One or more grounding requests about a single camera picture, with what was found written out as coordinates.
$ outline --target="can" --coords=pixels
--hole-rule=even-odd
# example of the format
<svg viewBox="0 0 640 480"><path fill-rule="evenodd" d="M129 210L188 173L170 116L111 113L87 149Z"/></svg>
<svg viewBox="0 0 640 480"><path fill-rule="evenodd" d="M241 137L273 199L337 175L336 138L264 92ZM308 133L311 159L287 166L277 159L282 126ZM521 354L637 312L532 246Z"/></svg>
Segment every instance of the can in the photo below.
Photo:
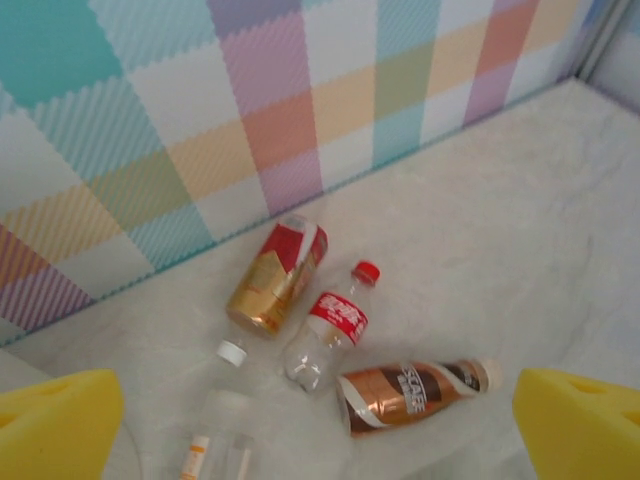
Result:
<svg viewBox="0 0 640 480"><path fill-rule="evenodd" d="M229 299L229 318L258 335L277 335L327 248L317 224L299 215L280 220Z"/></svg>
<svg viewBox="0 0 640 480"><path fill-rule="evenodd" d="M409 425L502 383L495 360L403 362L338 377L342 421L352 437Z"/></svg>

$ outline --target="red bottle cap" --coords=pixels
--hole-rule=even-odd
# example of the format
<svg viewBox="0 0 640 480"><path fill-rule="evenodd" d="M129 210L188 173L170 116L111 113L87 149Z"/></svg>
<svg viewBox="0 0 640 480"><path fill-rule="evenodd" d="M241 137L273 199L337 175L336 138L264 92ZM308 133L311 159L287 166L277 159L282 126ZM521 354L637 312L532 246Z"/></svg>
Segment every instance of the red bottle cap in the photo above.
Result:
<svg viewBox="0 0 640 480"><path fill-rule="evenodd" d="M375 285L378 278L380 278L380 270L378 267L364 260L358 262L356 267L351 271L351 274L371 286Z"/></svg>

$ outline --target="white bottle cap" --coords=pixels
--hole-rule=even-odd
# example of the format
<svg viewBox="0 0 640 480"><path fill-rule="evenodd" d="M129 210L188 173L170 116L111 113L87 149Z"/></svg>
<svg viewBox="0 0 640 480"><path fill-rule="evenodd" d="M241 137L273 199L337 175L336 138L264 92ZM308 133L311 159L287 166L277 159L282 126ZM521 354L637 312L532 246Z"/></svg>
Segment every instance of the white bottle cap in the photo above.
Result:
<svg viewBox="0 0 640 480"><path fill-rule="evenodd" d="M480 365L484 368L489 380L487 390L496 390L502 386L504 381L504 374L502 373L502 366L500 362L492 358L485 358L480 360Z"/></svg>
<svg viewBox="0 0 640 480"><path fill-rule="evenodd" d="M247 358L247 352L227 340L222 341L218 347L217 354L219 357L236 367L242 365L244 363L244 359Z"/></svg>

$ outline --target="clear plastic bottle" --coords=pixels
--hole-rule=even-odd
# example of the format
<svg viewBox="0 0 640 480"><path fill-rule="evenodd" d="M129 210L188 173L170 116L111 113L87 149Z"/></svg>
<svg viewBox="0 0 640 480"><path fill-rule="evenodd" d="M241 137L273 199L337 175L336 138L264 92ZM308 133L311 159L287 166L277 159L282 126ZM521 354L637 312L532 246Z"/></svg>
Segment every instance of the clear plastic bottle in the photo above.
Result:
<svg viewBox="0 0 640 480"><path fill-rule="evenodd" d="M224 341L218 348L218 380L209 391L180 474L180 480L249 480L254 455L255 403L242 385L243 348Z"/></svg>
<svg viewBox="0 0 640 480"><path fill-rule="evenodd" d="M380 270L361 261L350 278L322 293L284 350L284 373L307 393L324 389L336 377L345 355L369 323L370 295Z"/></svg>

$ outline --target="pastel plaid backdrop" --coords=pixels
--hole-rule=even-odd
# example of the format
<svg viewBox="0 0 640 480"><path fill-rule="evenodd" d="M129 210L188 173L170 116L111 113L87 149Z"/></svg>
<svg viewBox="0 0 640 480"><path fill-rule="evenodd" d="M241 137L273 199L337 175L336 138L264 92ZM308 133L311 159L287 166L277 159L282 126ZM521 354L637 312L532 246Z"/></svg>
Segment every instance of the pastel plaid backdrop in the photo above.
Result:
<svg viewBox="0 0 640 480"><path fill-rule="evenodd" d="M0 345L552 84L591 0L7 0Z"/></svg>

